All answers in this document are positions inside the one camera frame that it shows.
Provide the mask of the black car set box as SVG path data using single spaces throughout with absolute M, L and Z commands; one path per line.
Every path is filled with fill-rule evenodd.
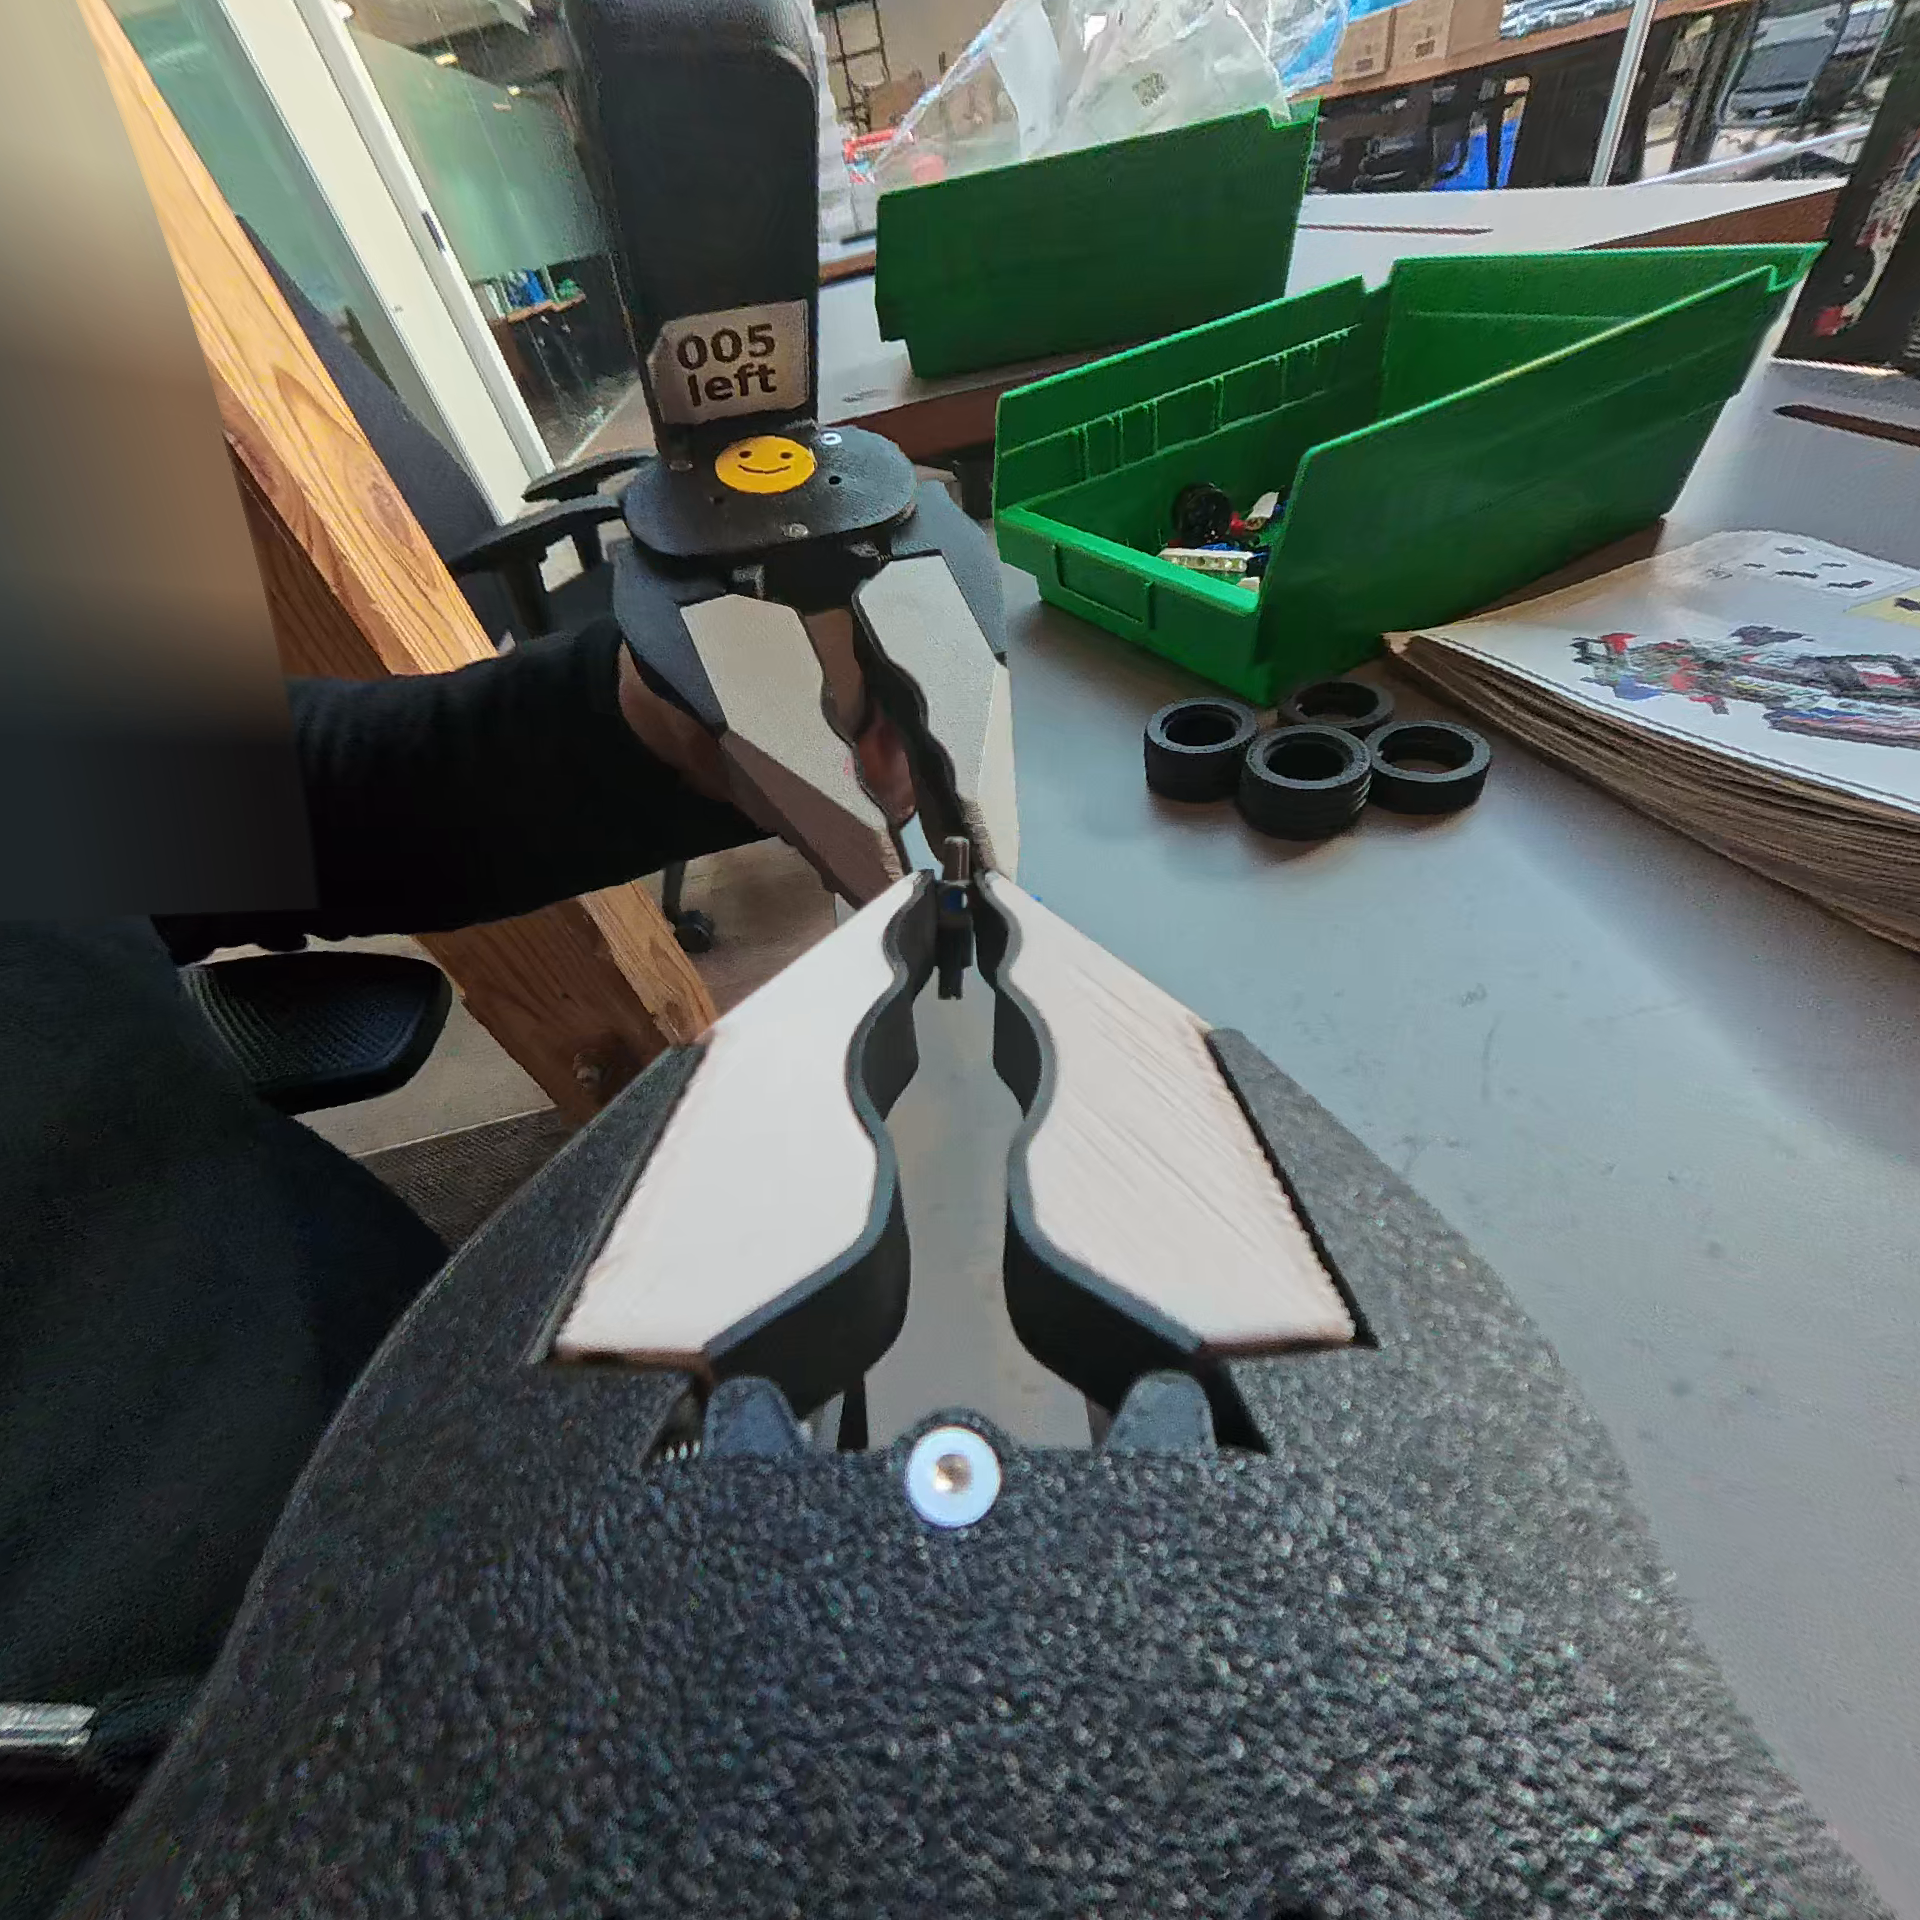
M 1776 354 L 1917 376 L 1917 30 L 1908 26 Z

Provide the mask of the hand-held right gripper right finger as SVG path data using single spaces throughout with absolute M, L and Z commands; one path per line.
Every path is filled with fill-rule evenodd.
M 1241 1409 L 1237 1362 L 1357 1343 L 1213 1025 L 998 873 L 975 887 L 975 960 L 1021 1113 L 1003 1243 L 1021 1343 L 1103 1409 L 1159 1373 Z

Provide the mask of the person's left forearm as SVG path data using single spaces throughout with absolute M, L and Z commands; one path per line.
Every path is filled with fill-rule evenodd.
M 460 930 L 771 835 L 654 755 L 604 614 L 431 677 L 288 679 L 318 899 L 227 944 Z

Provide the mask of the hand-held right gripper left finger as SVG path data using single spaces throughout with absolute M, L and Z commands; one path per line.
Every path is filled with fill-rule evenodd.
M 851 1392 L 895 1342 L 908 1234 L 887 1120 L 921 1064 L 928 880 L 902 878 L 699 1047 L 557 1321 L 557 1362 Z

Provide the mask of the clear plastic bag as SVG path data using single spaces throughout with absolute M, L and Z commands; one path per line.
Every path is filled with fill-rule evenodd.
M 877 191 L 935 185 L 1245 110 L 1332 78 L 1355 5 L 879 5 L 865 83 Z

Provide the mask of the green storage bin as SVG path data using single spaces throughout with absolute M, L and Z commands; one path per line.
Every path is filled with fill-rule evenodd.
M 877 201 L 881 341 L 917 376 L 1152 342 L 1284 296 L 1317 104 L 1255 106 Z
M 1669 513 L 1822 245 L 1406 258 L 1005 390 L 998 555 L 1271 706 Z M 1263 582 L 1159 559 L 1211 481 L 1287 504 Z

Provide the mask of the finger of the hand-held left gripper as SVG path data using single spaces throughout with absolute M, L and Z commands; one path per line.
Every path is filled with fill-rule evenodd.
M 861 667 L 901 734 L 932 847 L 1020 878 L 1013 673 L 949 567 L 881 567 L 853 589 Z
M 887 894 L 902 875 L 901 850 L 833 725 L 801 614 L 760 599 L 711 599 L 684 619 L 725 720 L 732 774 L 838 898 L 861 906 Z

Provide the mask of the pile of loose bricks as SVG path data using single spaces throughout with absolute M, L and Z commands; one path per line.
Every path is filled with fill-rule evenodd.
M 1227 584 L 1255 589 L 1263 582 L 1271 536 L 1289 499 L 1284 488 L 1268 488 L 1238 509 L 1227 488 L 1188 481 L 1167 504 L 1171 539 L 1159 559 Z

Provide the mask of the person's left hand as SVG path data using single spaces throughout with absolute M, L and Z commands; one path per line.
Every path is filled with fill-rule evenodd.
M 865 790 L 879 805 L 887 823 L 902 827 L 915 817 L 919 802 L 899 728 L 875 706 L 856 667 L 851 667 L 840 682 L 829 682 L 829 695 L 833 714 L 856 722 L 855 760 Z M 671 765 L 694 790 L 708 799 L 729 799 L 756 827 L 783 834 L 779 815 L 763 805 L 760 794 L 734 790 L 717 739 L 689 713 L 652 689 L 629 651 L 617 659 L 617 704 L 640 743 Z

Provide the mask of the grey desk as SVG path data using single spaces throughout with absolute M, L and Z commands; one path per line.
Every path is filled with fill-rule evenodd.
M 799 1893 L 951 1915 L 1915 1915 L 1915 955 L 1503 739 L 1296 847 L 1005 576 L 1003 961 L 1198 1016 L 1355 1331 L 1057 1377 L 1067 989 L 908 1007 L 875 1461 L 805 1494 Z

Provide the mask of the open instruction booklet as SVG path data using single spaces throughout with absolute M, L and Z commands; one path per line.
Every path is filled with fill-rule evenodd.
M 1917 949 L 1915 565 L 1721 531 L 1384 648 L 1651 819 Z

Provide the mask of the cardboard box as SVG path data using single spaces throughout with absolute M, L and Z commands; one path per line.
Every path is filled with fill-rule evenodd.
M 1503 2 L 1353 2 L 1334 46 L 1332 87 L 1437 79 L 1500 47 Z

